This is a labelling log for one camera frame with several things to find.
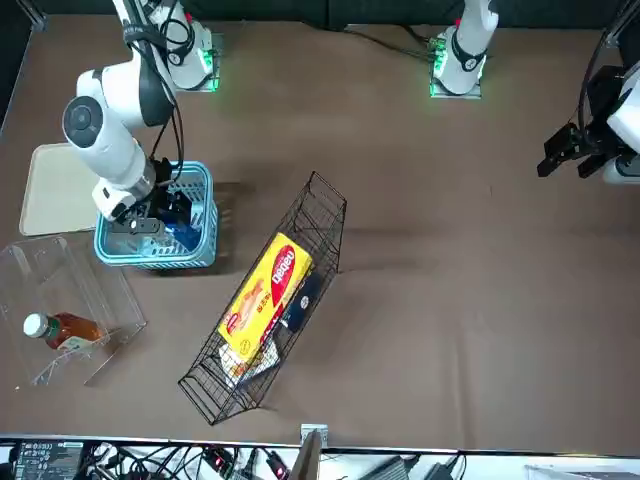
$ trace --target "wire basket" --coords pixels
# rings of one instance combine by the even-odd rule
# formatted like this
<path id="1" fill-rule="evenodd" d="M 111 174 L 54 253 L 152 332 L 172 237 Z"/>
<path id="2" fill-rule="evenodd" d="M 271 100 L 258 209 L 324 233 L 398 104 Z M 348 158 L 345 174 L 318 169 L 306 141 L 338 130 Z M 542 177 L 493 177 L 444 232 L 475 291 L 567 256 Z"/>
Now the wire basket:
<path id="1" fill-rule="evenodd" d="M 313 269 L 256 355 L 243 363 L 218 333 L 218 320 L 178 385 L 210 425 L 258 408 L 314 309 L 338 273 L 347 201 L 318 173 L 293 202 L 225 307 L 227 312 L 278 232 L 306 250 Z"/>

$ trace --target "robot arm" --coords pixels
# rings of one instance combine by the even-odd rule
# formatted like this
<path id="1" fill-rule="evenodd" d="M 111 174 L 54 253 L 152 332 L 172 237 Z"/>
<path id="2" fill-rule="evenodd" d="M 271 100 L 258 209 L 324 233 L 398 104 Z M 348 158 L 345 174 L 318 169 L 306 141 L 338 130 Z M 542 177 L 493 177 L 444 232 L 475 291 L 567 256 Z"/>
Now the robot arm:
<path id="1" fill-rule="evenodd" d="M 130 131 L 166 125 L 171 119 L 176 82 L 170 70 L 183 83 L 202 83 L 211 74 L 210 67 L 198 60 L 196 68 L 194 63 L 200 52 L 194 32 L 202 27 L 197 22 L 183 23 L 186 18 L 182 6 L 175 0 L 168 1 L 170 6 L 158 0 L 148 0 L 145 5 L 139 0 L 113 0 L 132 58 L 80 75 L 77 97 L 63 115 L 67 140 L 100 177 L 93 198 L 111 221 L 169 182 L 170 168 L 148 159 Z M 186 35 L 191 40 L 172 38 L 179 47 L 168 48 L 167 32 L 163 30 L 171 25 L 189 25 Z M 165 64 L 167 53 L 172 68 Z"/>
<path id="2" fill-rule="evenodd" d="M 498 26 L 498 14 L 491 7 L 491 0 L 465 0 L 460 26 L 451 26 L 440 35 L 445 43 L 443 59 L 433 76 L 453 95 L 465 95 L 478 83 Z"/>
<path id="3" fill-rule="evenodd" d="M 640 62 L 625 71 L 604 66 L 587 85 L 593 119 L 584 130 L 567 123 L 545 142 L 538 176 L 547 177 L 562 163 L 582 159 L 580 178 L 604 168 L 607 183 L 640 184 Z"/>

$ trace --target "clear plastic box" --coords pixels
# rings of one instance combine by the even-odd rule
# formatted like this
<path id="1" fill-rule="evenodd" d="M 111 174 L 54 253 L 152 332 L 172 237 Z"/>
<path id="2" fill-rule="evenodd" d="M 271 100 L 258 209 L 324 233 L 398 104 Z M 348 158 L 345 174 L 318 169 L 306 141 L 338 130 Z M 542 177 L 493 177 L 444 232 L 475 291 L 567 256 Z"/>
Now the clear plastic box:
<path id="1" fill-rule="evenodd" d="M 87 383 L 146 325 L 122 270 L 93 254 L 92 232 L 40 237 L 0 253 L 0 311 L 14 365 L 28 383 Z M 24 334 L 27 315 L 68 312 L 93 320 L 104 335 L 79 350 L 63 352 Z"/>

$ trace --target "tabletop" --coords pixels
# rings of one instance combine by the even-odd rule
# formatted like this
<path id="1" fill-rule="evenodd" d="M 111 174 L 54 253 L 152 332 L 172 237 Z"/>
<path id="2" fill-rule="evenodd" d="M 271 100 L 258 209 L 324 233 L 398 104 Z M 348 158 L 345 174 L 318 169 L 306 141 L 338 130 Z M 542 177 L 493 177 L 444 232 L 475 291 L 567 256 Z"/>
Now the tabletop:
<path id="1" fill-rule="evenodd" d="M 5 365 L 0 430 L 295 443 L 325 423 L 334 446 L 638 452 L 640 189 L 535 169 L 598 32 L 499 30 L 471 101 L 430 99 L 427 65 L 363 38 L 212 28 L 220 89 L 178 100 L 185 156 L 229 214 L 219 261 L 127 270 L 139 338 L 93 387 L 16 391 Z M 398 27 L 367 32 L 418 47 Z M 121 35 L 110 16 L 33 34 L 0 138 L 4 244 L 32 151 L 64 141 L 81 72 L 129 58 Z M 135 134 L 148 148 L 156 132 Z M 174 148 L 165 135 L 160 153 Z M 341 273 L 265 408 L 210 427 L 177 381 L 312 170 L 349 202 Z"/>

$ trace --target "yellow snack box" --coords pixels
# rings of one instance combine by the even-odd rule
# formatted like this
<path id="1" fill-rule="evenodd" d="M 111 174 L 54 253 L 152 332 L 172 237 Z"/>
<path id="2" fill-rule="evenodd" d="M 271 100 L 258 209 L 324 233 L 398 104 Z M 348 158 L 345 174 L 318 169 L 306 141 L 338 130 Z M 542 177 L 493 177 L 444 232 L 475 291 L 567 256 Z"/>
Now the yellow snack box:
<path id="1" fill-rule="evenodd" d="M 278 233 L 218 327 L 242 361 L 256 354 L 310 268 L 311 256 Z"/>

